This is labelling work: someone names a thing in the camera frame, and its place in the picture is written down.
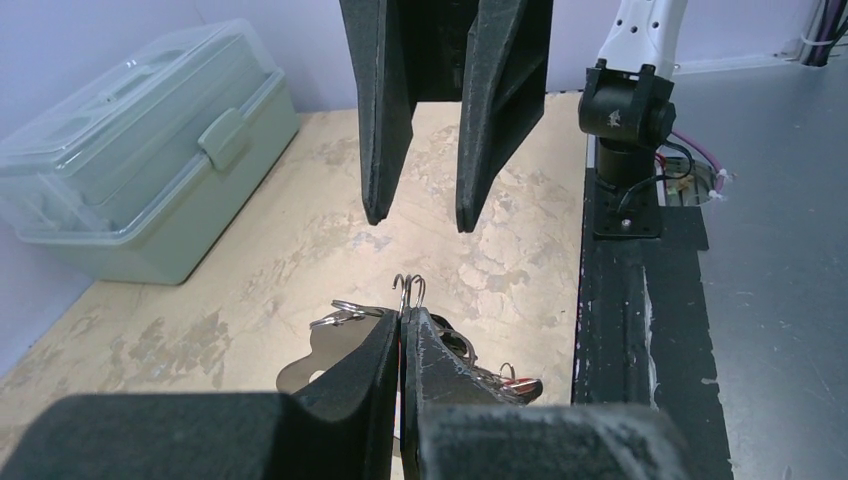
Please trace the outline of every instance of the transparent lid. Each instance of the transparent lid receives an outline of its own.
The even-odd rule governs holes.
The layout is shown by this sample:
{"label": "transparent lid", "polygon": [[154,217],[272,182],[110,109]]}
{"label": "transparent lid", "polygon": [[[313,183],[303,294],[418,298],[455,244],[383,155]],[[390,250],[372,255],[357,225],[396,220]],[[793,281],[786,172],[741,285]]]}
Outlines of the transparent lid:
{"label": "transparent lid", "polygon": [[[70,98],[0,141],[0,175],[43,173],[79,167],[80,148],[98,127],[132,105],[193,51],[221,34],[254,36],[245,21],[183,30],[160,37]],[[267,64],[270,59],[259,58]]]}

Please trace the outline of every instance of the gray surface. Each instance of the gray surface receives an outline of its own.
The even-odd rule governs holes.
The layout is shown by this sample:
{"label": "gray surface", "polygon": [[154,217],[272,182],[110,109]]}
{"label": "gray surface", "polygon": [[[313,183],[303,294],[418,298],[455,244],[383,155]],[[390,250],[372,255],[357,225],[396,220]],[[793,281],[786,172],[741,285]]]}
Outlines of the gray surface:
{"label": "gray surface", "polygon": [[788,65],[682,77],[673,97],[677,128],[738,175],[702,207],[701,255],[737,479],[848,476],[846,80],[845,61]]}

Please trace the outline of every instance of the white logo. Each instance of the white logo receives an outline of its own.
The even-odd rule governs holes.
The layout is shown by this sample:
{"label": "white logo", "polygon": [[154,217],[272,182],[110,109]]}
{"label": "white logo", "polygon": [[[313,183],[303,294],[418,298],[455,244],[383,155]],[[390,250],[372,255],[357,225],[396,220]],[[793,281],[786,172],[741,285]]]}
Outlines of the white logo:
{"label": "white logo", "polygon": [[620,127],[621,124],[618,121],[621,120],[621,113],[618,110],[610,113],[610,120],[607,122],[607,125],[610,127]]}

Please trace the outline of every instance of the white wall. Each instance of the white wall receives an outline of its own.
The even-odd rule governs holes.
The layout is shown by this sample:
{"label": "white wall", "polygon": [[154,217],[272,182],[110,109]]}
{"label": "white wall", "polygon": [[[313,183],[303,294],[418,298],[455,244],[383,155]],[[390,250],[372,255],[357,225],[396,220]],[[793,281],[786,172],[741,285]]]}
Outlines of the white wall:
{"label": "white wall", "polygon": [[[798,37],[815,3],[690,0],[678,61],[778,53]],[[556,0],[551,90],[582,88],[618,5]],[[0,0],[0,138],[158,35],[234,17],[250,20],[286,70],[300,110],[355,106],[338,0]],[[13,357],[88,285],[5,227],[0,272],[0,352]]]}

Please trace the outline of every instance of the storage box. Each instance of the storage box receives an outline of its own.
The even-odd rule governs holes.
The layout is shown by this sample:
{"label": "storage box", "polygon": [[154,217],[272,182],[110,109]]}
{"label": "storage box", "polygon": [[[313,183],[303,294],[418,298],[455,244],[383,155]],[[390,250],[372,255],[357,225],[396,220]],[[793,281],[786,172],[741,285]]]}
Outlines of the storage box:
{"label": "storage box", "polygon": [[[244,21],[142,52],[133,58],[163,66],[136,60],[150,67],[145,80],[89,86],[0,144],[0,212],[21,240],[94,278],[178,284],[300,124],[283,72]],[[113,74],[95,84],[116,85],[104,80]]]}

